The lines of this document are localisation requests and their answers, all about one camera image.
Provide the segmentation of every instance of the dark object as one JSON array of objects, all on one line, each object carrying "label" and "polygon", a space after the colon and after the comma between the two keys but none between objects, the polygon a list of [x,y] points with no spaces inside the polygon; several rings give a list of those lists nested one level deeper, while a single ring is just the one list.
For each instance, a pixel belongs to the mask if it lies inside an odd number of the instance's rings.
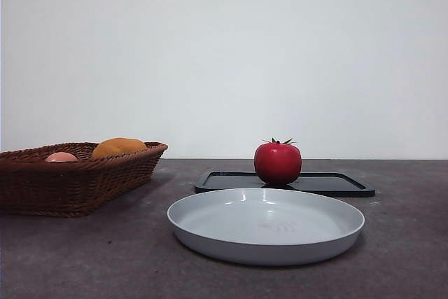
[{"label": "dark object", "polygon": [[[168,148],[145,143],[146,150],[90,159],[96,143],[66,143],[0,153],[0,214],[78,217],[151,180]],[[77,162],[45,162],[68,152]]]},{"label": "dark object", "polygon": [[267,185],[255,172],[207,172],[195,185],[196,193],[230,188],[280,188],[336,197],[375,196],[375,189],[342,173],[301,173],[288,185]]}]

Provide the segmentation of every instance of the black tray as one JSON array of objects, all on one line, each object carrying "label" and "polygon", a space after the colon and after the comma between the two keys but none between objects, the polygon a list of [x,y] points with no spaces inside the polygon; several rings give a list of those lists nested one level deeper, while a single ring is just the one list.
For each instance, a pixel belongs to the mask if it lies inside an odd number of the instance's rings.
[{"label": "black tray", "polygon": [[288,185],[271,185],[261,181],[255,172],[206,172],[195,184],[196,193],[231,188],[278,188],[337,197],[375,196],[375,189],[342,173],[300,173]]}]

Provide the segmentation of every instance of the tray rim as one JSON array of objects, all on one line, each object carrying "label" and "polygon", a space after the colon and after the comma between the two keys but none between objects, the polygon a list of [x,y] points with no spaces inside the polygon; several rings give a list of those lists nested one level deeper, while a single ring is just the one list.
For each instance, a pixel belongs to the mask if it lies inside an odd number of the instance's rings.
[{"label": "tray rim", "polygon": [[[204,193],[210,192],[214,190],[222,190],[220,188],[207,188],[205,183],[212,176],[257,176],[255,172],[247,172],[247,171],[206,171],[201,175],[201,177],[195,183],[195,192],[196,193]],[[304,192],[304,193],[314,193],[327,197],[373,197],[376,195],[376,191],[374,188],[370,187],[364,182],[360,182],[358,179],[354,179],[350,176],[347,176],[344,173],[340,172],[301,172],[299,178],[303,177],[337,177],[348,181],[349,183],[357,186],[360,190],[298,190],[293,189],[295,191]]]}]

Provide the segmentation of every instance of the plate rim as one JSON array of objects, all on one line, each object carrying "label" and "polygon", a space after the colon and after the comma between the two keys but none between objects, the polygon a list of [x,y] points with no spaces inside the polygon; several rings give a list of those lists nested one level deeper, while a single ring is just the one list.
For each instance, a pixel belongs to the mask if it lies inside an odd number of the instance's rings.
[{"label": "plate rim", "polygon": [[[275,193],[300,193],[300,194],[302,194],[302,195],[304,195],[304,194],[311,195],[311,197],[317,197],[317,198],[324,197],[325,199],[331,199],[331,200],[340,202],[340,203],[343,204],[344,206],[349,206],[349,207],[351,207],[352,209],[354,209],[354,210],[356,211],[356,213],[358,213],[358,214],[360,215],[360,218],[361,218],[361,224],[360,224],[358,227],[356,227],[356,229],[351,230],[351,231],[348,232],[347,234],[345,234],[345,235],[341,235],[341,236],[336,237],[336,238],[334,238],[334,239],[325,239],[325,240],[320,240],[320,241],[317,241],[317,242],[310,242],[310,243],[303,243],[303,244],[301,244],[301,243],[297,243],[297,244],[264,244],[264,243],[256,243],[256,242],[255,242],[255,243],[236,242],[236,241],[232,241],[232,240],[229,240],[229,239],[219,239],[219,238],[215,238],[215,237],[208,237],[208,236],[206,236],[206,235],[199,235],[199,234],[197,234],[197,233],[195,233],[195,232],[192,232],[192,231],[186,230],[185,228],[182,228],[178,223],[176,223],[176,221],[174,221],[174,220],[172,219],[172,217],[171,217],[170,214],[169,214],[170,210],[172,209],[172,207],[175,206],[175,204],[177,204],[177,203],[179,203],[179,202],[182,202],[182,201],[184,201],[185,199],[188,199],[188,198],[190,198],[190,197],[199,197],[199,195],[206,195],[206,194],[208,194],[208,193],[225,193],[226,191],[231,191],[231,190],[233,190],[233,191],[243,191],[243,190],[258,190],[258,191],[262,191],[262,190],[272,190],[272,191],[274,191]],[[228,243],[228,244],[229,244],[229,243],[230,243],[230,244],[242,244],[242,245],[247,245],[247,246],[281,246],[281,247],[285,247],[285,246],[308,246],[308,245],[315,245],[315,244],[327,244],[327,243],[331,243],[331,242],[339,241],[339,240],[341,240],[341,239],[345,239],[345,238],[347,238],[347,237],[350,237],[350,236],[352,236],[352,235],[355,235],[357,232],[360,232],[361,229],[363,229],[363,227],[364,227],[364,225],[365,225],[365,217],[364,217],[364,214],[362,213],[362,211],[359,210],[358,208],[356,208],[355,206],[352,206],[351,204],[345,202],[345,201],[341,201],[341,200],[338,200],[338,199],[336,199],[336,198],[334,198],[334,197],[329,197],[329,196],[325,196],[325,195],[319,195],[319,194],[308,193],[308,192],[301,192],[301,191],[298,191],[298,190],[281,190],[281,189],[275,189],[275,188],[263,188],[263,189],[261,189],[261,188],[229,188],[229,189],[221,189],[221,190],[210,190],[210,191],[207,191],[207,192],[204,192],[204,193],[200,193],[200,194],[193,194],[193,195],[185,196],[185,197],[182,197],[181,199],[175,201],[173,204],[171,204],[171,205],[169,206],[169,208],[168,208],[168,210],[167,210],[167,217],[168,217],[170,223],[171,223],[174,227],[176,227],[176,228],[178,228],[179,230],[182,230],[182,231],[184,231],[184,232],[187,232],[189,235],[194,235],[194,236],[196,236],[196,237],[200,237],[200,238],[203,238],[203,239],[204,239],[204,238],[205,238],[205,239],[211,239],[211,240],[213,240],[213,241],[218,241],[218,242],[223,242],[223,243]]]}]

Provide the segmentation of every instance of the basket rim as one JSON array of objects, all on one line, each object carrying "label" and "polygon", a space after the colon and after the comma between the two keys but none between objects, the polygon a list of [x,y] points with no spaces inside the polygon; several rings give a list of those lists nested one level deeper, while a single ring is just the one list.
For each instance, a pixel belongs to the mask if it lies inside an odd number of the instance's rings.
[{"label": "basket rim", "polygon": [[61,170],[67,170],[67,169],[99,169],[102,167],[110,167],[114,165],[119,165],[123,162],[129,162],[133,160],[148,158],[148,157],[155,157],[158,155],[162,155],[165,150],[168,149],[168,145],[156,142],[156,141],[144,141],[147,147],[144,150],[135,151],[132,153],[121,153],[116,155],[109,155],[107,157],[103,158],[87,158],[84,160],[79,161],[71,161],[71,162],[46,162],[46,161],[38,161],[38,162],[30,162],[27,160],[21,160],[21,159],[14,159],[11,158],[12,155],[24,153],[24,152],[34,152],[34,151],[41,151],[41,150],[48,150],[52,147],[58,147],[58,146],[70,146],[70,145],[88,145],[88,146],[96,146],[99,143],[93,143],[93,142],[69,142],[69,143],[60,143],[60,144],[53,144],[53,145],[45,145],[40,146],[36,148],[26,148],[22,150],[16,150],[16,151],[6,151],[0,153],[0,162],[1,166],[8,165],[9,168],[12,168],[11,166],[14,166],[15,168],[19,169],[21,168],[27,168],[27,169],[61,169]]}]

